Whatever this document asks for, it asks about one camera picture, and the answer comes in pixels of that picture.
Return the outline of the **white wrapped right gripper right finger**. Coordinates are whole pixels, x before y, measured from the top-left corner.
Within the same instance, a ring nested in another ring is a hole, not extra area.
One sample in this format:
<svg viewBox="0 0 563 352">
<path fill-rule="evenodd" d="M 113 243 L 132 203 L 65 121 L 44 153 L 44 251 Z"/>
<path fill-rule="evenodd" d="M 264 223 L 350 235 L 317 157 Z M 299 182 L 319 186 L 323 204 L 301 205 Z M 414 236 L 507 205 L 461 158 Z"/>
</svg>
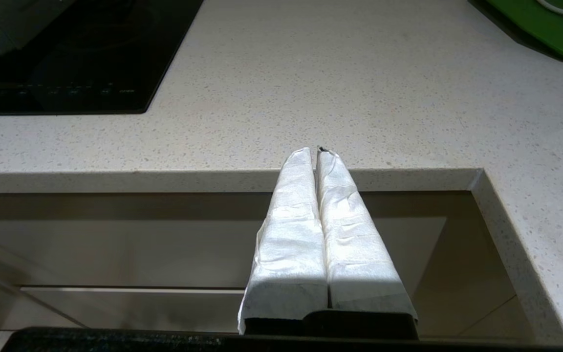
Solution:
<svg viewBox="0 0 563 352">
<path fill-rule="evenodd" d="M 334 151 L 317 154 L 317 196 L 333 309 L 418 315 L 357 185 Z"/>
</svg>

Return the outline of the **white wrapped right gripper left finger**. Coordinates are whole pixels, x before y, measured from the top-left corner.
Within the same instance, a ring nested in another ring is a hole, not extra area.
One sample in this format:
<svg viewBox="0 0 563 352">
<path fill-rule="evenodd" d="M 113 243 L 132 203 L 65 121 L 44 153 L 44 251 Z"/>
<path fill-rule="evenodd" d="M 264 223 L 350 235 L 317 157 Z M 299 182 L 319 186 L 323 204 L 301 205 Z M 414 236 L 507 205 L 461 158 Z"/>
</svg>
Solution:
<svg viewBox="0 0 563 352">
<path fill-rule="evenodd" d="M 284 161 L 257 232 L 238 331 L 249 334 L 259 322 L 302 322 L 327 306 L 325 237 L 311 152 L 304 147 Z"/>
</svg>

